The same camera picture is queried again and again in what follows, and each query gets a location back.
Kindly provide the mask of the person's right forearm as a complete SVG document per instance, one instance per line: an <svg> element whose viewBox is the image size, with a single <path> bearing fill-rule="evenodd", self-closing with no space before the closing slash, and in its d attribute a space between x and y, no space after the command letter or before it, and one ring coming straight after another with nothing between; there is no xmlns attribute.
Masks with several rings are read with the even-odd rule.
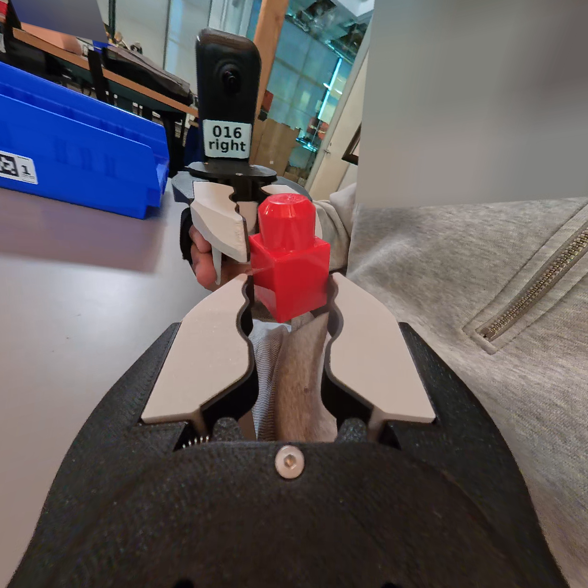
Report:
<svg viewBox="0 0 588 588"><path fill-rule="evenodd" d="M345 270L355 220L357 183L332 193L327 200L313 201L315 233L330 245L329 272Z"/></svg>

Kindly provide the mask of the blue plastic bin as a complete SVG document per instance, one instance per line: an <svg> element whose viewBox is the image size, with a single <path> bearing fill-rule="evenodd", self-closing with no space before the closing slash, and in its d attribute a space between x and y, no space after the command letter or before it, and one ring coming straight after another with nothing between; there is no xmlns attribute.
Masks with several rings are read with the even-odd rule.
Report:
<svg viewBox="0 0 588 588"><path fill-rule="evenodd" d="M160 207L163 126L1 63L1 187L143 219Z"/></svg>

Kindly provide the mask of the pink mannequin bust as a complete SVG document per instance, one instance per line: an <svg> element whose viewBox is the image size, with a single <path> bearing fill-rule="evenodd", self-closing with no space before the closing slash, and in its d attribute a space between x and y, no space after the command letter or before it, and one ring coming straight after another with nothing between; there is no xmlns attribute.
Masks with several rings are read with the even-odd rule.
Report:
<svg viewBox="0 0 588 588"><path fill-rule="evenodd" d="M79 56L87 54L87 50L84 49L84 44L76 36L26 23L21 23L21 28L25 32L70 53Z"/></svg>

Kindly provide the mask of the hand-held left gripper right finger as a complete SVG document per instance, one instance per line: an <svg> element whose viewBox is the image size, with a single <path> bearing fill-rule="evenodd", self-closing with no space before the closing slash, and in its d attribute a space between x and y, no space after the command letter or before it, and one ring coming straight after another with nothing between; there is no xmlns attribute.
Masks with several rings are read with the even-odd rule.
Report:
<svg viewBox="0 0 588 588"><path fill-rule="evenodd" d="M344 421L359 419L369 439L387 422L433 423L436 413L393 313L341 273L329 277L322 403Z"/></svg>

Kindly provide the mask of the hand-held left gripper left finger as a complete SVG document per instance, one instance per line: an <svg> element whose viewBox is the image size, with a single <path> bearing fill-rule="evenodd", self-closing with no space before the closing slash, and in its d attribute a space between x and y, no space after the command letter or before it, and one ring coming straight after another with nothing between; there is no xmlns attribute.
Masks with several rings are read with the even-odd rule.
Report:
<svg viewBox="0 0 588 588"><path fill-rule="evenodd" d="M191 422L199 436L241 419L257 397L251 331L252 276L237 276L181 321L141 415L145 424Z"/></svg>

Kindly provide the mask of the person's right hand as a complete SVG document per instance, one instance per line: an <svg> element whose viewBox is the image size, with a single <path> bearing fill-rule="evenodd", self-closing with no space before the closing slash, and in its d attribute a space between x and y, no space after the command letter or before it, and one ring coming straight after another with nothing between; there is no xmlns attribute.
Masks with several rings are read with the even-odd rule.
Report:
<svg viewBox="0 0 588 588"><path fill-rule="evenodd" d="M250 275L252 273L249 264L238 263L229 258L224 258L221 264L220 282L217 283L212 246L193 225L189 208L185 208L180 217L179 244L182 258L190 264L197 282L211 292L238 275Z"/></svg>

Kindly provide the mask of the red toy block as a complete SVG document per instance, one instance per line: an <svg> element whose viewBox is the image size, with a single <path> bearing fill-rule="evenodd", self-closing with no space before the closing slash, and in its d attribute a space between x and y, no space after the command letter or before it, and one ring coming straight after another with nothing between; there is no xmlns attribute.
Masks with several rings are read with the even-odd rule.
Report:
<svg viewBox="0 0 588 588"><path fill-rule="evenodd" d="M316 236L316 209L304 195L269 195L249 237L256 298L278 322L327 303L330 244Z"/></svg>

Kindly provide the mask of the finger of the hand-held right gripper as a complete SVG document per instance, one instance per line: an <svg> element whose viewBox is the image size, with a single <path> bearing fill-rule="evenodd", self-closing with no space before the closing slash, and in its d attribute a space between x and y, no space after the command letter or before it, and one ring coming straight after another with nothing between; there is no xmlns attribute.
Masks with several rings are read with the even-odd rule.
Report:
<svg viewBox="0 0 588 588"><path fill-rule="evenodd" d="M216 284L222 280L222 255L239 263L249 261L246 220L232 201L231 186L207 181L192 183L194 198L190 204L192 223L212 250Z"/></svg>
<svg viewBox="0 0 588 588"><path fill-rule="evenodd" d="M312 198L310 196L303 194L302 192L299 192L298 189L292 188L285 183L277 183L277 184L272 183L270 185L262 187L261 190L266 195L266 197L271 196L271 195L278 195L278 194L297 194L297 195L305 196L307 198L307 200L313 202ZM320 219L319 219L317 209L315 209L315 237L317 237L317 238L323 237L322 227L320 225Z"/></svg>

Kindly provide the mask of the wooden post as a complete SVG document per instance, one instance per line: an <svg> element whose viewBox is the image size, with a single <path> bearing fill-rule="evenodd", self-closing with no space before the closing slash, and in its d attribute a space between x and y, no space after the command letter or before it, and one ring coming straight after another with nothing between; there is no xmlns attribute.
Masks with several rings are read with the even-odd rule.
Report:
<svg viewBox="0 0 588 588"><path fill-rule="evenodd" d="M258 48L261 57L261 74L254 117L257 130L262 103L275 60L289 1L254 1L249 19L249 36Z"/></svg>

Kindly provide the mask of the black bag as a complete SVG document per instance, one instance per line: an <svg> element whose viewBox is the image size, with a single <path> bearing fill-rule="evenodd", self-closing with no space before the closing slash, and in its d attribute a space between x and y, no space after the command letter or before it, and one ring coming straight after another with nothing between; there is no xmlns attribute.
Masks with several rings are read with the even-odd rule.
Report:
<svg viewBox="0 0 588 588"><path fill-rule="evenodd" d="M109 45L102 49L107 70L137 84L192 107L194 95L189 83L163 70L142 54L122 47Z"/></svg>

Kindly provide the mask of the cardboard box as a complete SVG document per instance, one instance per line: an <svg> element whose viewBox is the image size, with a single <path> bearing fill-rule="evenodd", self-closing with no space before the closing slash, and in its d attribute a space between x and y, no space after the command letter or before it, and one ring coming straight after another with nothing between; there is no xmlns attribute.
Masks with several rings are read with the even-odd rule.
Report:
<svg viewBox="0 0 588 588"><path fill-rule="evenodd" d="M252 136L250 164L274 170L283 176L300 129L292 129L272 119L257 120Z"/></svg>

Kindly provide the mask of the wooden table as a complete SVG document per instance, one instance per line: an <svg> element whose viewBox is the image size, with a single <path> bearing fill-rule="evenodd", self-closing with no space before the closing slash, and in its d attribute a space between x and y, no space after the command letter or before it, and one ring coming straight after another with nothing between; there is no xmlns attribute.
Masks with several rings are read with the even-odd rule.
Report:
<svg viewBox="0 0 588 588"><path fill-rule="evenodd" d="M4 51L1 61L55 84L95 92L92 73L85 55L77 55L23 29L2 25ZM136 114L151 112L156 121L166 123L166 131L184 145L187 124L197 116L196 109L147 88L102 67L107 81L107 98L119 108Z"/></svg>

